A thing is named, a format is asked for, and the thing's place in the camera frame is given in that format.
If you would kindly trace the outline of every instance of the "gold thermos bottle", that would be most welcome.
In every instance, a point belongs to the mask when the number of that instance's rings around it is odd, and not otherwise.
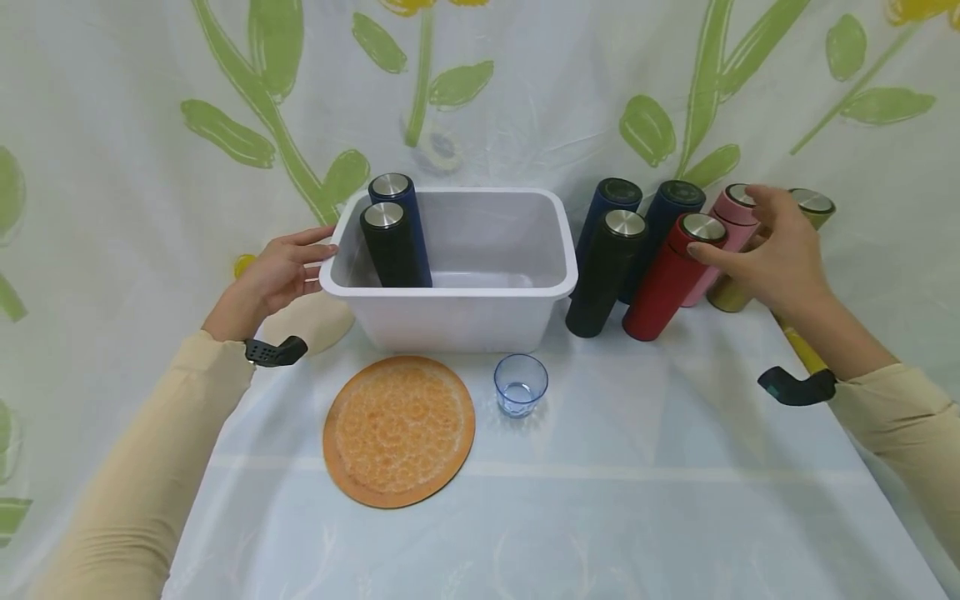
[[[797,187],[790,190],[790,195],[800,205],[800,211],[814,229],[822,227],[837,211],[836,204],[820,192]],[[728,276],[721,276],[707,292],[707,300],[724,312],[738,313],[746,308],[753,298],[736,281]]]

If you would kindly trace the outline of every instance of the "orange round placemat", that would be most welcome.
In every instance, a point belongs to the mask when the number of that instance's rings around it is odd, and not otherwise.
[[[376,508],[400,508],[436,493],[473,444],[476,417],[464,382],[420,356],[387,358],[354,375],[324,425],[333,482]]]

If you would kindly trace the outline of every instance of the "hand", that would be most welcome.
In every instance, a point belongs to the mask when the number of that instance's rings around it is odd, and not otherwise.
[[[687,246],[690,255],[723,271],[787,319],[833,299],[820,258],[820,236],[790,193],[765,185],[750,185],[747,193],[756,201],[754,216],[770,231],[769,238],[744,253],[695,242]]]
[[[320,266],[314,263],[339,249],[317,242],[332,233],[330,226],[272,240],[220,297],[204,322],[204,331],[220,342],[249,339],[264,319],[300,296],[319,292]]]

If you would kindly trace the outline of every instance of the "fabric backdrop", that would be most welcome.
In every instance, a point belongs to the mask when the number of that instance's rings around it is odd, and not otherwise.
[[[960,394],[957,0],[433,3],[0,3],[0,593],[235,259],[377,173],[575,230],[610,176],[819,190],[836,292]]]

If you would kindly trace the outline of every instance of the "thermos bottle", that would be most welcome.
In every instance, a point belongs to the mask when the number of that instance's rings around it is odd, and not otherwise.
[[[633,299],[637,286],[643,280],[677,218],[686,212],[700,212],[706,201],[704,190],[693,183],[671,180],[660,185],[650,202],[650,208],[647,209],[647,239],[636,253],[634,264],[624,280],[620,290],[621,302],[629,304]]]
[[[623,330],[641,342],[656,340],[707,270],[690,256],[686,246],[690,242],[722,246],[726,240],[726,228],[709,215],[694,213],[677,219],[636,290],[623,317]]]
[[[833,201],[820,192],[797,187],[790,190],[790,195],[800,205],[800,211],[814,229],[822,227],[837,210]],[[707,300],[724,312],[738,313],[746,308],[753,298],[739,283],[728,276],[720,276],[707,292]]]
[[[611,210],[596,224],[566,311],[570,333],[592,338],[603,330],[646,229],[632,210]]]
[[[747,195],[747,186],[744,183],[728,185],[727,189],[720,192],[709,215],[727,228],[727,242],[723,245],[724,250],[740,252],[750,241],[750,237],[759,227],[759,222],[754,218],[754,206],[756,203]],[[683,306],[693,306],[699,302],[719,276],[720,271],[715,267],[707,268],[704,276],[700,277],[697,284],[690,290]]]
[[[580,240],[577,241],[577,268],[581,272],[584,268],[584,257],[587,255],[600,217],[611,210],[623,209],[636,212],[641,200],[643,200],[643,190],[630,181],[611,177],[597,183],[587,212],[587,220],[584,221],[584,228],[580,230]]]
[[[360,213],[360,229],[383,287],[430,287],[417,262],[410,217],[397,203],[372,204]]]
[[[373,204],[392,202],[399,204],[410,221],[410,228],[414,236],[416,248],[417,268],[420,270],[420,281],[426,283],[417,287],[433,287],[433,277],[430,275],[430,261],[426,254],[426,241],[423,239],[423,225],[420,223],[420,207],[417,204],[417,190],[413,180],[402,173],[388,173],[373,178],[367,188],[370,202]]]

